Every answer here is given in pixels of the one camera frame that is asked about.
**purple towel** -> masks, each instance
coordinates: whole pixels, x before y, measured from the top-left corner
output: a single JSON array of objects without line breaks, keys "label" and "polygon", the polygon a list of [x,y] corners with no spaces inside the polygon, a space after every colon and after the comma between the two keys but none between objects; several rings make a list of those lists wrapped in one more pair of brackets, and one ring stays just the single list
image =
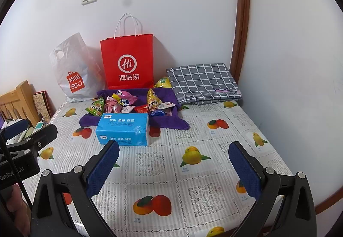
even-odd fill
[{"label": "purple towel", "polygon": [[[136,89],[124,89],[123,91],[129,92],[131,95],[137,96],[138,99],[134,103],[136,106],[146,104],[146,96],[148,94],[148,88],[136,88]],[[105,100],[108,96],[112,96],[117,90],[102,90],[97,92],[97,95],[102,96]],[[154,92],[161,99],[162,102],[172,102],[176,106],[172,109],[172,116],[149,116],[149,123],[152,127],[164,127],[164,128],[174,128],[174,129],[189,129],[189,124],[179,118],[177,115],[178,109],[181,105],[177,101],[175,94],[171,88],[154,88]],[[100,121],[100,117],[93,116],[92,114],[86,114],[80,119],[81,127],[97,126]]]}]

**fruit print tablecloth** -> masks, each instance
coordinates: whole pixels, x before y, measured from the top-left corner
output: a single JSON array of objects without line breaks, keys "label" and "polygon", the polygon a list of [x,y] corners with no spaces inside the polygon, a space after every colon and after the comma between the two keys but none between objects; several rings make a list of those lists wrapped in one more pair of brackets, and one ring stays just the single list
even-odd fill
[{"label": "fruit print tablecloth", "polygon": [[[52,147],[38,158],[41,173],[69,172],[103,148],[95,128],[79,119],[92,101],[66,102],[51,123],[58,129]],[[92,197],[105,221],[120,236],[215,236],[237,227],[249,212],[249,197],[228,159],[238,140],[264,167],[291,175],[263,133],[235,102],[187,105],[179,116],[187,131],[152,128],[150,146],[121,146],[102,190]],[[24,181],[31,200],[41,173]],[[66,197],[78,230],[80,218]]]}]

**blue gripper pad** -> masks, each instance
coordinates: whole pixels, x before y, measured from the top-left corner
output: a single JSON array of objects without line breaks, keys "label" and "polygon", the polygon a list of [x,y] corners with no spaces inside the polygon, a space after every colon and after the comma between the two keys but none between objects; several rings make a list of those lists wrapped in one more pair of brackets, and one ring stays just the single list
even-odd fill
[{"label": "blue gripper pad", "polygon": [[114,141],[87,177],[88,188],[86,194],[89,198],[99,194],[118,157],[119,145]]},{"label": "blue gripper pad", "polygon": [[25,120],[25,119],[20,120],[16,123],[10,125],[9,127],[6,127],[5,128],[5,134],[3,136],[6,140],[12,139],[13,137],[18,135],[19,133],[26,130],[28,126],[29,126],[29,123],[27,120]]},{"label": "blue gripper pad", "polygon": [[234,142],[229,146],[229,159],[248,195],[258,200],[262,194],[260,177]]}]

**folded checkered cloth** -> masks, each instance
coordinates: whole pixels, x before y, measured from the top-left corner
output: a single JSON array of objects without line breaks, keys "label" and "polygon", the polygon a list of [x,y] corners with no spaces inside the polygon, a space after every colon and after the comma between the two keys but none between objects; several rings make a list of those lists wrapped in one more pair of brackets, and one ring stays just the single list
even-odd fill
[{"label": "folded checkered cloth", "polygon": [[192,64],[169,68],[166,71],[180,104],[200,105],[242,97],[224,63]]}]

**finger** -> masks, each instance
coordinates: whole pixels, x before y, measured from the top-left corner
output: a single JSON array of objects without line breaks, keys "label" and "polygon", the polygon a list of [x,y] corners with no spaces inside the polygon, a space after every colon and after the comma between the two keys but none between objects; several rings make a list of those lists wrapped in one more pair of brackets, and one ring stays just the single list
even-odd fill
[{"label": "finger", "polygon": [[30,234],[30,220],[29,217],[26,216],[26,221],[24,222],[23,230],[20,231],[24,237],[27,237]]},{"label": "finger", "polygon": [[13,213],[21,208],[23,199],[21,197],[20,187],[17,184],[13,185],[12,189],[12,196],[8,199],[6,206],[8,211]]},{"label": "finger", "polygon": [[23,203],[22,207],[19,210],[17,210],[14,215],[14,224],[19,229],[19,231],[22,231],[24,229],[25,222],[28,218],[26,204]]}]

